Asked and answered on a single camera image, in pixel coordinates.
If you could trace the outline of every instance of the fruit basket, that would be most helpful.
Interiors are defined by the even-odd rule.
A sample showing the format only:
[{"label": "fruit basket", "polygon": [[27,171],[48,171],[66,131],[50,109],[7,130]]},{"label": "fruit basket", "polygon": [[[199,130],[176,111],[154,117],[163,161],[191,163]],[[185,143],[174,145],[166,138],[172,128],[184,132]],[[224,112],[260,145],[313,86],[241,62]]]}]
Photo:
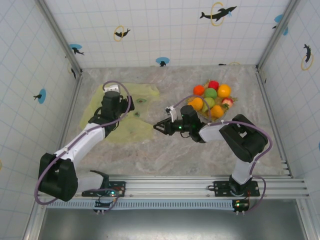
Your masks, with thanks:
[{"label": "fruit basket", "polygon": [[188,98],[187,104],[208,120],[210,120],[210,111],[213,122],[223,117],[238,100],[236,97],[230,96],[231,88],[228,85],[219,84],[214,80],[209,80],[205,85],[195,86],[193,94],[203,97],[209,104],[210,109],[199,97]]}]

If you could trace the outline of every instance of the metal frame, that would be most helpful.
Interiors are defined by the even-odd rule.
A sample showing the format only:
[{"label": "metal frame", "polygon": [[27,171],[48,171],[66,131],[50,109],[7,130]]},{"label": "metal frame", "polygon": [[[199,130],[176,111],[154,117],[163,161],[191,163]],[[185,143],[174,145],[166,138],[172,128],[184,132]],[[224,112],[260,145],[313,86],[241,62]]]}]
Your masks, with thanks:
[{"label": "metal frame", "polygon": [[[45,0],[35,0],[36,4],[42,11],[54,35],[60,42],[66,57],[69,59],[72,68],[81,75],[81,68],[78,64],[74,54],[59,29],[51,11],[48,8]],[[284,175],[280,176],[265,176],[267,189],[265,199],[296,199],[299,212],[301,215],[301,222],[305,228],[306,237],[309,240],[318,239],[317,230],[312,224],[307,200],[310,198],[305,181],[303,179],[291,178],[290,167],[287,165],[287,157],[284,147],[277,129],[277,125],[271,110],[268,96],[259,73],[260,69],[265,65],[268,57],[274,49],[277,41],[281,37],[285,27],[287,26],[290,17],[295,11],[300,0],[292,0],[287,10],[285,11],[282,20],[278,24],[275,33],[269,41],[265,52],[257,65],[258,72],[256,73],[259,88],[262,98],[268,113],[268,117],[272,126],[272,130],[276,139],[277,147],[279,149]],[[65,127],[63,134],[59,139],[59,147],[63,146],[65,141],[70,120],[75,107],[77,96],[80,90],[82,77],[77,79],[76,87],[74,88],[72,100],[69,105],[69,114],[64,122]],[[215,197],[214,192],[207,189],[213,181],[226,181],[227,176],[129,176],[129,175],[110,175],[111,181],[126,181],[125,197],[119,199],[115,210],[123,209],[165,209],[165,208],[205,208],[212,209],[220,205],[229,206],[234,197]],[[264,184],[258,179],[258,187],[262,191]],[[43,201],[49,201],[51,196],[42,194],[40,198]],[[56,201],[48,206],[40,206],[36,203],[33,206],[31,216],[27,229],[25,231],[24,240],[38,239],[42,224],[45,219],[46,209],[48,208],[68,208],[68,209],[94,209],[94,203],[97,198],[82,197],[75,195],[75,197],[68,202]]]}]

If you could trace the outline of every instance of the white tiled wall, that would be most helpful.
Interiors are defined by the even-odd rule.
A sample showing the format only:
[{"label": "white tiled wall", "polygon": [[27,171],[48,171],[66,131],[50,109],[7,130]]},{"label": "white tiled wall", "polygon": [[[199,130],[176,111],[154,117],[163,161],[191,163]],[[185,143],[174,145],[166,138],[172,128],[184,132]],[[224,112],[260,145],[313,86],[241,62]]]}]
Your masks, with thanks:
[{"label": "white tiled wall", "polygon": [[[46,0],[82,68],[257,64],[289,0]],[[236,7],[220,26],[201,18]],[[121,41],[114,32],[129,33]]]},{"label": "white tiled wall", "polygon": [[[21,239],[39,162],[57,150],[75,86],[34,0],[0,1],[0,240]],[[34,95],[45,88],[43,104]]]},{"label": "white tiled wall", "polygon": [[[320,218],[320,1],[302,0],[288,27],[264,68],[265,86],[293,175],[305,178]],[[313,55],[306,65],[305,44]]]}]

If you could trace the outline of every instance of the gray marble floor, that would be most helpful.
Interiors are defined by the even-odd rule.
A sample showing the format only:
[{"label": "gray marble floor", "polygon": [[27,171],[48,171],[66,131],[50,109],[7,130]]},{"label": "gray marble floor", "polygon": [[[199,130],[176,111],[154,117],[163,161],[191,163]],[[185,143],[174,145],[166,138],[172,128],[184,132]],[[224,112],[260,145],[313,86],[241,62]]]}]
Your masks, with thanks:
[{"label": "gray marble floor", "polygon": [[[195,85],[205,84],[208,79],[228,84],[232,88],[231,95],[238,98],[223,119],[231,120],[237,114],[243,114],[274,139],[255,68],[232,65],[85,69],[66,140],[70,141],[81,131],[79,122],[85,108],[98,86],[108,80],[155,84],[160,99],[151,103],[146,120],[153,125],[167,117],[165,107],[188,96]],[[153,139],[138,143],[101,141],[85,156],[77,171],[99,170],[126,175],[229,175],[235,160],[236,156],[224,141],[200,144],[190,138],[181,138],[177,133],[166,136],[154,131]],[[260,160],[254,173],[282,174],[277,146]]]}]

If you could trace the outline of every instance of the orange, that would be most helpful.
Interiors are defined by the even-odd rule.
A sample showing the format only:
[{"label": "orange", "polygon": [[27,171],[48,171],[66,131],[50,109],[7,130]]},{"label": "orange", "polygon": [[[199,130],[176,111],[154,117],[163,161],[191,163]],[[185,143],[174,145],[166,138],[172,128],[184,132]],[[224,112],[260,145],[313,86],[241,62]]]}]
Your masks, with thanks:
[{"label": "orange", "polygon": [[210,110],[211,116],[215,118],[221,118],[224,115],[224,111],[221,106],[214,105]]},{"label": "orange", "polygon": [[194,110],[200,111],[204,106],[204,101],[202,101],[200,97],[196,97],[191,102],[189,102],[188,105],[191,105]]},{"label": "orange", "polygon": [[221,84],[218,89],[218,97],[227,98],[231,93],[231,88],[227,84]]},{"label": "orange", "polygon": [[202,85],[198,85],[193,88],[194,95],[201,96],[202,94],[204,94],[204,92],[205,92],[205,88]]}]

